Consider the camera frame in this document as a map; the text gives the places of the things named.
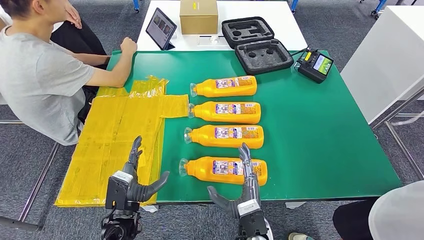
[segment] white cloth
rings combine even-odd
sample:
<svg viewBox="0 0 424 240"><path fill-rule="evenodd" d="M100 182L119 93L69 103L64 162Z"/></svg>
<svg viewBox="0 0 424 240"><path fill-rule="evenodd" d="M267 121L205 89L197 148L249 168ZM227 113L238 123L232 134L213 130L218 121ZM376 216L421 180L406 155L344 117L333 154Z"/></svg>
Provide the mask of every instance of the white cloth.
<svg viewBox="0 0 424 240"><path fill-rule="evenodd" d="M368 224L374 240L424 239L424 180L381 196L369 212Z"/></svg>
<svg viewBox="0 0 424 240"><path fill-rule="evenodd" d="M3 22L6 25L12 25L12 18L11 18L11 16L9 16L9 14L7 14L5 12L5 10L2 8L1 5L0 5L0 19L3 20ZM64 24L63 21L62 22L55 23L53 25L53 31L51 31L51 32L53 33L54 31L56 31L60 26L62 26L62 24Z"/></svg>

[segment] yellow plastic bag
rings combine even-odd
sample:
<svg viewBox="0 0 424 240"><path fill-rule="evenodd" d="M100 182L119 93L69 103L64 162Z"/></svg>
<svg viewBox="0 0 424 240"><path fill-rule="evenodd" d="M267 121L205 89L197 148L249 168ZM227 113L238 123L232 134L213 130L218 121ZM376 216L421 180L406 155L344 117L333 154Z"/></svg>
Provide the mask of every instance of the yellow plastic bag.
<svg viewBox="0 0 424 240"><path fill-rule="evenodd" d="M93 207L105 204L109 177L128 160L137 136L143 154L138 182L159 178L164 135L163 117L188 114L188 95L165 95L167 80L150 76L134 81L130 93L101 87L79 138L55 205ZM156 202L156 194L144 205Z"/></svg>

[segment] orange bottle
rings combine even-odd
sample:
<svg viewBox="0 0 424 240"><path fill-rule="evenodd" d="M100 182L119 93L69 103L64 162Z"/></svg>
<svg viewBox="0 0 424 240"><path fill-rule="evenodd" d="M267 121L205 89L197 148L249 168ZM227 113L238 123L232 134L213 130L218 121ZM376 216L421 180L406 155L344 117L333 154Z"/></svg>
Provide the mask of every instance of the orange bottle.
<svg viewBox="0 0 424 240"><path fill-rule="evenodd" d="M222 79L207 79L202 83L190 84L190 94L208 98L229 96L251 96L258 85L254 76L238 76Z"/></svg>
<svg viewBox="0 0 424 240"><path fill-rule="evenodd" d="M199 143L209 147L239 148L246 143L251 149L264 144L264 130L258 125L205 125L198 129L186 127L185 143Z"/></svg>
<svg viewBox="0 0 424 240"><path fill-rule="evenodd" d="M252 165L259 186L265 185L268 179L267 163L252 159ZM181 176L190 175L207 182L242 185L245 181L243 171L243 163L239 158L204 156L191 161L183 158L179 162Z"/></svg>
<svg viewBox="0 0 424 240"><path fill-rule="evenodd" d="M210 122L257 124L261 120L261 105L257 102L213 102L188 105L189 118Z"/></svg>

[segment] robotic hand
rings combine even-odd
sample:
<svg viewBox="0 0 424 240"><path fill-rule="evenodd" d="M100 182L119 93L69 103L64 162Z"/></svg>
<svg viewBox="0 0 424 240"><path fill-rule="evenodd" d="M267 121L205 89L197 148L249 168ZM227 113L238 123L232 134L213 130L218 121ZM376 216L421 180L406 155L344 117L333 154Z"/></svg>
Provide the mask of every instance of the robotic hand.
<svg viewBox="0 0 424 240"><path fill-rule="evenodd" d="M167 183L169 171L165 171L151 185L138 183L137 165L142 154L139 151L141 145L142 137L138 136L122 171L109 177L105 208L111 209L111 212L100 223L102 240L133 240L142 231L139 202L149 200Z"/></svg>
<svg viewBox="0 0 424 240"><path fill-rule="evenodd" d="M249 147L243 143L238 151L244 168L241 197L228 200L219 195L213 186L208 186L209 198L230 216L240 219L237 240L274 240L270 224L261 209L258 177L253 171Z"/></svg>

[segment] sneaker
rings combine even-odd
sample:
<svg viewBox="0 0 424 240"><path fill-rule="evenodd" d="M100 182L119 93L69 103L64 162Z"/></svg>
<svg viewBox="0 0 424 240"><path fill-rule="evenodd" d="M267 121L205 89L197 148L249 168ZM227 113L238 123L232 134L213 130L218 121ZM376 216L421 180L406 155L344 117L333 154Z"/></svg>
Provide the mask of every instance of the sneaker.
<svg viewBox="0 0 424 240"><path fill-rule="evenodd" d="M290 235L288 235L288 240L314 240L314 239L302 233L292 232L290 233Z"/></svg>

